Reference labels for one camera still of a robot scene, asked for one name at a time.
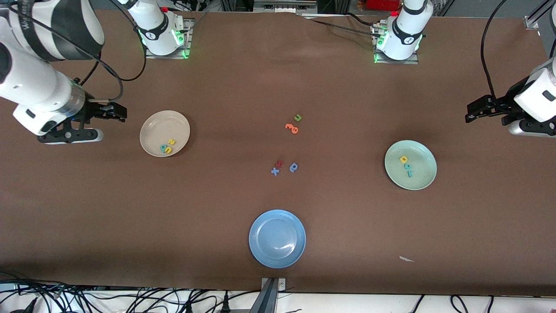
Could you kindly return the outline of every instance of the red object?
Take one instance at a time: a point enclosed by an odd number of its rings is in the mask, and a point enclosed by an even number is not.
[[[397,11],[400,0],[367,0],[367,9],[380,11]]]

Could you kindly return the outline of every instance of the plate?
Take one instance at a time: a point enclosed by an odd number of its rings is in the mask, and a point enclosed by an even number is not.
[[[409,177],[401,157],[407,157],[412,170]],[[408,190],[421,190],[428,187],[436,177],[436,160],[433,153],[423,144],[413,140],[402,140],[390,146],[384,157],[384,167],[390,179],[398,186]]]
[[[305,250],[305,228],[301,221],[285,210],[261,214],[251,226],[249,247],[257,261],[270,268],[294,264]]]
[[[148,118],[139,134],[139,141],[143,150],[154,157],[169,157],[178,153],[187,141],[191,128],[189,122],[181,113],[175,111],[160,111]],[[168,145],[168,140],[176,141],[174,145]],[[172,148],[171,153],[163,153],[161,145]]]

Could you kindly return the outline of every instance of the brown tabletop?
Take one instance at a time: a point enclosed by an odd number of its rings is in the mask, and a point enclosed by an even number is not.
[[[137,37],[119,12],[98,15],[103,59],[134,76]],[[93,121],[100,143],[39,144],[0,101],[0,268],[89,285],[249,290],[282,276],[295,291],[554,295],[556,141],[512,136],[499,118],[464,122],[488,93],[485,22],[433,18],[414,66],[374,64],[368,36],[294,14],[209,13],[190,59],[149,60],[125,83],[124,124]],[[546,60],[520,19],[495,20],[485,54],[498,96]],[[55,66],[83,78],[91,65]],[[103,69],[85,86],[117,94]],[[184,150],[163,159],[138,139],[161,110],[191,124]],[[424,190],[386,175],[384,154],[403,139],[436,157]],[[278,159],[299,170],[273,176]],[[284,270],[259,264],[247,240],[274,208],[307,231]]]

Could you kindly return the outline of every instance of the black plug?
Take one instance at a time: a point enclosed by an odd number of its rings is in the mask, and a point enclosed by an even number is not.
[[[226,294],[224,294],[224,300],[222,301],[222,310],[220,313],[230,313],[230,304],[228,303],[228,291],[226,290]]]

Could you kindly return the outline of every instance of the beige plate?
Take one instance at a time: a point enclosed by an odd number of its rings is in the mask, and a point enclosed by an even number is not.
[[[147,153],[155,157],[163,158],[176,154],[189,140],[191,129],[189,122],[182,114],[175,111],[160,111],[148,118],[139,135],[141,146]],[[169,145],[168,140],[176,141]],[[163,153],[161,145],[172,148],[171,153]]]

